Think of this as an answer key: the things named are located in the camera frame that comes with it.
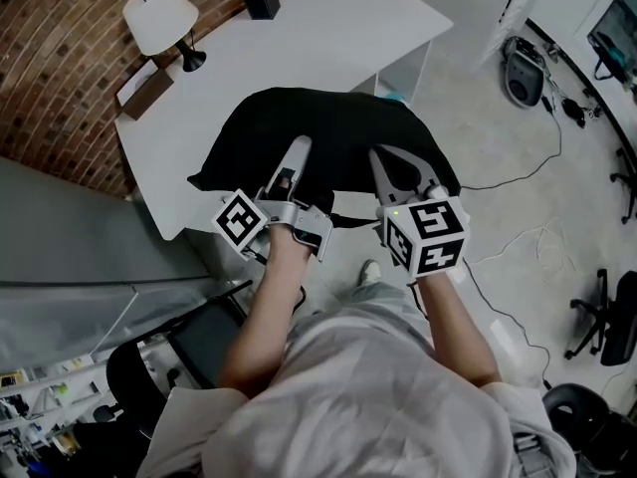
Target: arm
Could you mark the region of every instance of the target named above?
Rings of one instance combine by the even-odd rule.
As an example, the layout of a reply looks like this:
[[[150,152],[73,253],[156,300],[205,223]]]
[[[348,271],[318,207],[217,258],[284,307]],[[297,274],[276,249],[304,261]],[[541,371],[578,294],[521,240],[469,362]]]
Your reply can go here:
[[[445,273],[418,280],[438,361],[476,387],[501,382],[494,355]]]
[[[265,390],[279,370],[301,282],[311,250],[294,240],[285,225],[270,229],[266,272],[237,340],[228,350],[218,387],[249,398]]]

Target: black cloth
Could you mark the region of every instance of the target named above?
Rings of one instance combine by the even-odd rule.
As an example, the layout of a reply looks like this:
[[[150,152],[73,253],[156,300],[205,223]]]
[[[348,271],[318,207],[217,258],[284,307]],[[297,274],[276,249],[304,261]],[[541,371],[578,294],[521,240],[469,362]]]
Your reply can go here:
[[[425,159],[451,195],[460,193],[460,183],[429,129],[403,104],[309,89],[268,89],[243,100],[201,171],[188,180],[204,191],[241,188],[253,197],[303,134],[313,142],[296,198],[323,211],[335,190],[375,193],[368,153],[378,144]]]

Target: white desk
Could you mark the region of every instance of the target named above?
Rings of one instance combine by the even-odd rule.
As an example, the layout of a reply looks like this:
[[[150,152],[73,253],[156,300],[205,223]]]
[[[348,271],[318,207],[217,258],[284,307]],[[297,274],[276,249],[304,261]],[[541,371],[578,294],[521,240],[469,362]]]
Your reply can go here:
[[[380,80],[409,102],[430,41],[451,21],[419,0],[280,0],[272,21],[243,12],[203,38],[194,73],[178,59],[170,89],[138,120],[115,125],[139,190],[164,239],[212,232],[220,192],[186,180],[247,96],[271,87],[376,93]]]

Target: white cabinet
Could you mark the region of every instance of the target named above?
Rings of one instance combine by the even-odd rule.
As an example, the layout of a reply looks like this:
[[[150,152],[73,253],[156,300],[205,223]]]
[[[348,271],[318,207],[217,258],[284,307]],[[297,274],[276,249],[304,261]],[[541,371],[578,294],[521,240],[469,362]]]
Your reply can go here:
[[[519,30],[536,0],[422,0],[454,22],[435,48],[467,70],[480,67]]]

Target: white lampshade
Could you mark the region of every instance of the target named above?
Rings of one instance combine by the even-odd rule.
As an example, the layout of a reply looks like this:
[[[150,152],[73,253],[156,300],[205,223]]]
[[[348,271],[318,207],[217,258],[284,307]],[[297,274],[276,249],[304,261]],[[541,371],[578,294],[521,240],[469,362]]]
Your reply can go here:
[[[157,55],[185,36],[199,16],[188,0],[128,0],[123,18],[141,53]]]

